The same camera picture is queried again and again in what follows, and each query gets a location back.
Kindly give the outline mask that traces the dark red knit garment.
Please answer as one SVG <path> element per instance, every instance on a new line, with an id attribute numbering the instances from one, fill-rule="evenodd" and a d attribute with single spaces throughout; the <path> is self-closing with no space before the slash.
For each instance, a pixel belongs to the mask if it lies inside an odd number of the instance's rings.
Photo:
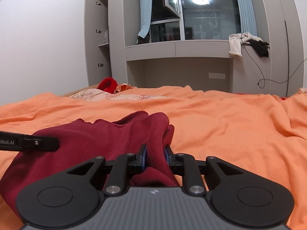
<path id="1" fill-rule="evenodd" d="M 68 124 L 41 129 L 34 136 L 59 140 L 55 152 L 23 152 L 17 154 L 1 178 L 1 196 L 12 211 L 15 200 L 27 185 L 68 169 L 96 156 L 116 159 L 126 153 L 138 153 L 147 147 L 145 171 L 133 176 L 131 186 L 176 187 L 174 177 L 164 157 L 164 148 L 171 144 L 174 126 L 167 115 L 145 111 L 132 113 L 116 122 L 103 119 L 85 122 L 77 119 Z"/>

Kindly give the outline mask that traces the floral pink pillow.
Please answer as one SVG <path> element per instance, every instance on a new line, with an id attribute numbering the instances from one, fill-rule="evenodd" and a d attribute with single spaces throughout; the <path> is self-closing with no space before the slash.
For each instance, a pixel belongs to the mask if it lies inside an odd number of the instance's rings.
<path id="1" fill-rule="evenodd" d="M 148 94 L 123 94 L 124 91 L 133 89 L 133 86 L 128 84 L 120 84 L 116 87 L 114 93 L 108 93 L 98 89 L 98 85 L 94 85 L 85 89 L 74 91 L 70 94 L 64 95 L 64 97 L 69 97 L 77 100 L 85 100 L 88 102 L 96 102 L 102 100 L 149 100 L 149 99 L 166 99 L 165 96 L 155 96 Z"/>

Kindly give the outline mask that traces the bright red cloth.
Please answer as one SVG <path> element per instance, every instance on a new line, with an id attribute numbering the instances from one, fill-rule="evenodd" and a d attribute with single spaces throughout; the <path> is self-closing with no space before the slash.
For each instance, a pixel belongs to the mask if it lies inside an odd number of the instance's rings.
<path id="1" fill-rule="evenodd" d="M 104 80 L 100 82 L 97 88 L 109 94 L 114 94 L 117 86 L 118 83 L 116 80 L 114 80 L 112 77 L 106 77 Z"/>

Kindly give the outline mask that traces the cream white garment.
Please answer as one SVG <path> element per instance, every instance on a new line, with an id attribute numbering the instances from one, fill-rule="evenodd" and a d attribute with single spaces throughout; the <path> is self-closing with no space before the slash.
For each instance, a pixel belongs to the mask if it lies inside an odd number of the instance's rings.
<path id="1" fill-rule="evenodd" d="M 254 36 L 249 32 L 231 34 L 229 36 L 229 55 L 233 58 L 240 59 L 243 56 L 241 54 L 241 45 L 246 43 L 250 39 L 255 40 L 257 42 L 262 41 L 260 37 Z"/>

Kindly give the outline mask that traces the black garment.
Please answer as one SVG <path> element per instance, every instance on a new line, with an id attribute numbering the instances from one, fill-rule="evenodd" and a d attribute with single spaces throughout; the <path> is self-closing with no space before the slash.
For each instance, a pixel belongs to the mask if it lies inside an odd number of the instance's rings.
<path id="1" fill-rule="evenodd" d="M 251 47 L 254 49 L 254 51 L 257 53 L 259 57 L 261 58 L 269 57 L 269 53 L 268 53 L 268 47 L 270 46 L 269 43 L 263 42 L 262 40 L 256 41 L 253 39 L 248 40 L 248 42 L 250 43 Z"/>

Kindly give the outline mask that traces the right light blue curtain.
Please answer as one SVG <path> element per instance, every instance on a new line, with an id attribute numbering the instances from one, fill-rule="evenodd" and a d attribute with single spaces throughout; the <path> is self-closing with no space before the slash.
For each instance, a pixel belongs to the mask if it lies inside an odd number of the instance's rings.
<path id="1" fill-rule="evenodd" d="M 240 14 L 241 31 L 243 33 L 249 32 L 250 34 L 257 36 L 256 16 L 252 0 L 237 0 L 237 2 Z"/>

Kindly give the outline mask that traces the light blue curtain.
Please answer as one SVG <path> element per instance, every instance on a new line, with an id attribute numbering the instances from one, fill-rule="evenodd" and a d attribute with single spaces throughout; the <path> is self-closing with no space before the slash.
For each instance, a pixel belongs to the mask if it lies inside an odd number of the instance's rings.
<path id="1" fill-rule="evenodd" d="M 139 0 L 140 3 L 140 31 L 137 37 L 144 39 L 149 33 L 153 0 Z"/>
<path id="2" fill-rule="evenodd" d="M 250 34 L 257 36 L 256 16 L 252 0 L 237 0 L 237 2 L 240 14 L 241 31 L 243 33 L 249 32 Z"/>

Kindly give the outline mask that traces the open grey cabinet door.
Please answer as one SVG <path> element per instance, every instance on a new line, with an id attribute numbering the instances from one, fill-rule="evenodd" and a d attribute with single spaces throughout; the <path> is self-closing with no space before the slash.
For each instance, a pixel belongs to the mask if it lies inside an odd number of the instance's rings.
<path id="1" fill-rule="evenodd" d="M 85 0 L 85 59 L 90 86 L 111 76 L 108 33 L 108 0 Z"/>

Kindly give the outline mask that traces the left light blue curtain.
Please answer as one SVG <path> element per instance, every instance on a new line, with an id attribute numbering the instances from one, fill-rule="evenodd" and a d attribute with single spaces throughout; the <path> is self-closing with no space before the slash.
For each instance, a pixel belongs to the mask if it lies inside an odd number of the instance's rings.
<path id="1" fill-rule="evenodd" d="M 140 3 L 140 31 L 137 37 L 144 39 L 149 33 L 153 0 L 139 0 Z"/>

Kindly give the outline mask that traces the white wall socket plate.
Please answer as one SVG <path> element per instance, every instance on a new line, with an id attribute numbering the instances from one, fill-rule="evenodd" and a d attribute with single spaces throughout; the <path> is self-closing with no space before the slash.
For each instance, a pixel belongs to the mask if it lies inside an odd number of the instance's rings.
<path id="1" fill-rule="evenodd" d="M 212 72 L 209 72 L 209 79 L 225 80 L 226 79 L 226 74 L 225 73 L 212 73 Z"/>

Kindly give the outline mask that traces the grey wall cabinet unit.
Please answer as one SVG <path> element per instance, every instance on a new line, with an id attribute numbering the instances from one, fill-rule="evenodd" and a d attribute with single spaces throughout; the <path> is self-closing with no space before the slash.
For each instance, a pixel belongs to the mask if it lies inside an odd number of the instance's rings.
<path id="1" fill-rule="evenodd" d="M 303 86 L 304 53 L 294 0 L 252 0 L 257 37 L 270 44 L 259 57 L 250 43 L 240 59 L 229 55 L 229 36 L 242 33 L 237 0 L 178 0 L 180 17 L 153 0 L 149 33 L 142 39 L 139 0 L 108 0 L 111 77 L 156 88 L 186 86 L 239 94 L 287 97 Z M 225 73 L 225 80 L 209 79 Z"/>

